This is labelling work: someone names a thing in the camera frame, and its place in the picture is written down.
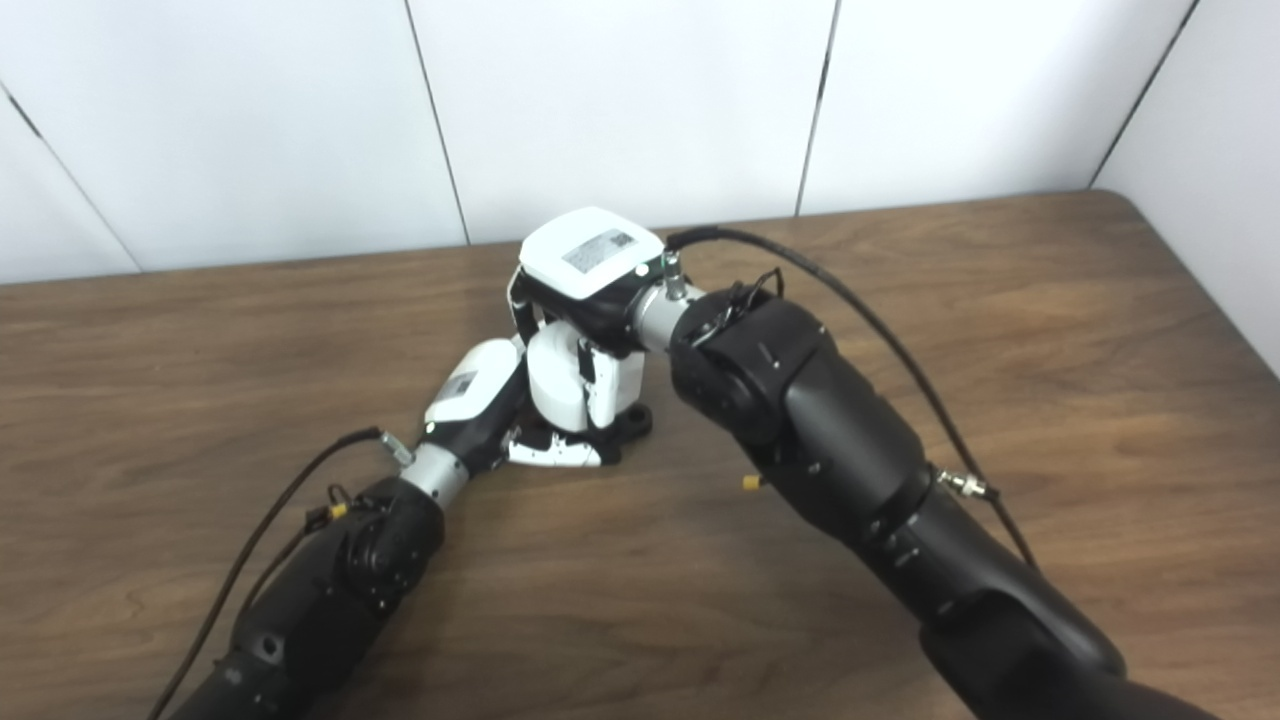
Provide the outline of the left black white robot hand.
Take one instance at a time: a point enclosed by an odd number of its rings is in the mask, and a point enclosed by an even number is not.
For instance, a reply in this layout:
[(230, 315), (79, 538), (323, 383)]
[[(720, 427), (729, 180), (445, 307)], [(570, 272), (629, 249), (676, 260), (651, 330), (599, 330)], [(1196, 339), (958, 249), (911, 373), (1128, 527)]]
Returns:
[(531, 468), (608, 468), (620, 445), (588, 423), (584, 397), (567, 401), (553, 378), (530, 368), (516, 338), (474, 346), (428, 405), (417, 459), (448, 454), (471, 477), (512, 462)]

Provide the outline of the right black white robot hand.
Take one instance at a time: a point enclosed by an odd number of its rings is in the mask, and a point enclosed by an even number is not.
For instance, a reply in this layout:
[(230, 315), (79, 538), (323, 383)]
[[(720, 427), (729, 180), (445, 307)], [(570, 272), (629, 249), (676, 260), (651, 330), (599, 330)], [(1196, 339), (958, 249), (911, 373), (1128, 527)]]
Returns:
[(660, 277), (664, 245), (612, 211), (581, 208), (526, 237), (507, 299), (530, 368), (557, 397), (584, 397), (595, 430), (639, 397), (645, 348), (634, 318)]

